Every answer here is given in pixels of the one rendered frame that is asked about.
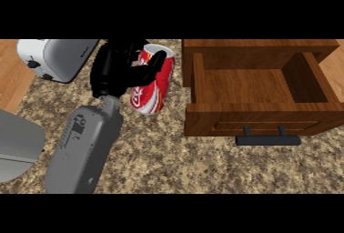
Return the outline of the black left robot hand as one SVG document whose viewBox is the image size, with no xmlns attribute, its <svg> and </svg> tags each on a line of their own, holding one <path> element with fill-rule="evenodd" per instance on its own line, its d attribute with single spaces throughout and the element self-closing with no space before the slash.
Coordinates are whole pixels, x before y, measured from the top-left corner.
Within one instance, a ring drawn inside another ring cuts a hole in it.
<svg viewBox="0 0 344 233">
<path fill-rule="evenodd" d="M 90 72 L 93 97 L 115 96 L 127 92 L 130 87 L 149 86 L 156 80 L 167 52 L 159 50 L 146 65 L 133 66 L 143 46 L 149 42 L 139 39 L 109 39 L 97 50 Z"/>
</svg>

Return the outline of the red soda can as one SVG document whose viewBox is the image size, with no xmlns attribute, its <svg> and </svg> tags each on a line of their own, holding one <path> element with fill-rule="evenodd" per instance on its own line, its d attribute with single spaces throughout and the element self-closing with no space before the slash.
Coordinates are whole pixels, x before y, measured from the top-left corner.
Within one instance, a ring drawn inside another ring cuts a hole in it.
<svg viewBox="0 0 344 233">
<path fill-rule="evenodd" d="M 156 73 L 156 80 L 149 86 L 137 86 L 131 88 L 130 104 L 133 109 L 144 115 L 153 115 L 164 107 L 164 98 L 170 88 L 170 79 L 174 69 L 174 52 L 167 46 L 147 44 L 139 55 L 139 64 L 146 65 L 153 54 L 159 51 L 167 52 L 161 71 Z"/>
</svg>

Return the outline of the brown wooden drawer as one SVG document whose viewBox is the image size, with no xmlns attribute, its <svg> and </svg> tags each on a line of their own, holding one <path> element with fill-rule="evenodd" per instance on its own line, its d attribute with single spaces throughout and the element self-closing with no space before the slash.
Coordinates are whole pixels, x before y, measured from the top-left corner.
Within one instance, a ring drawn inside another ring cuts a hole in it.
<svg viewBox="0 0 344 233">
<path fill-rule="evenodd" d="M 192 101 L 184 135 L 240 136 L 286 133 L 313 136 L 344 126 L 344 103 L 310 53 L 292 55 L 277 69 L 208 69 L 202 54 L 192 61 Z"/>
</svg>

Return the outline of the white and grey toaster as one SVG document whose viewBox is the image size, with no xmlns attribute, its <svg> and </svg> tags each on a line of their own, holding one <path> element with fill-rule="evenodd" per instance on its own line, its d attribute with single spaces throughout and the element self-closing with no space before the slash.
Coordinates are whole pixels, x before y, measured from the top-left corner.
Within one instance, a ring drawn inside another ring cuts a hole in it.
<svg viewBox="0 0 344 233">
<path fill-rule="evenodd" d="M 71 83 L 97 46 L 97 39 L 20 39 L 23 64 L 46 80 Z"/>
</svg>

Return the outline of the brown wooden cabinet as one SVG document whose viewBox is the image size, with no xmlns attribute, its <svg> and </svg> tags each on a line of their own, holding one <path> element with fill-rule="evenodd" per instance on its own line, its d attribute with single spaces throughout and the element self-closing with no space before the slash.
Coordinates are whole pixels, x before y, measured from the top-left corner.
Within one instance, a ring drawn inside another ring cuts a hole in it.
<svg viewBox="0 0 344 233">
<path fill-rule="evenodd" d="M 183 39 L 183 86 L 190 87 L 198 53 L 206 69 L 273 69 L 282 68 L 297 53 L 310 53 L 320 62 L 338 47 L 335 39 Z"/>
</svg>

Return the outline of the pale grey rounded appliance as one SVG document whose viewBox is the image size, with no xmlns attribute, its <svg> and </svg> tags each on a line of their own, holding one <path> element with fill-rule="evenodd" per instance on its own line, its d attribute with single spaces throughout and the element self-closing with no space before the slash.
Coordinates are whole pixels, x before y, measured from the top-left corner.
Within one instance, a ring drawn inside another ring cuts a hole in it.
<svg viewBox="0 0 344 233">
<path fill-rule="evenodd" d="M 41 126 L 0 109 L 0 182 L 15 179 L 35 164 L 44 142 Z"/>
</svg>

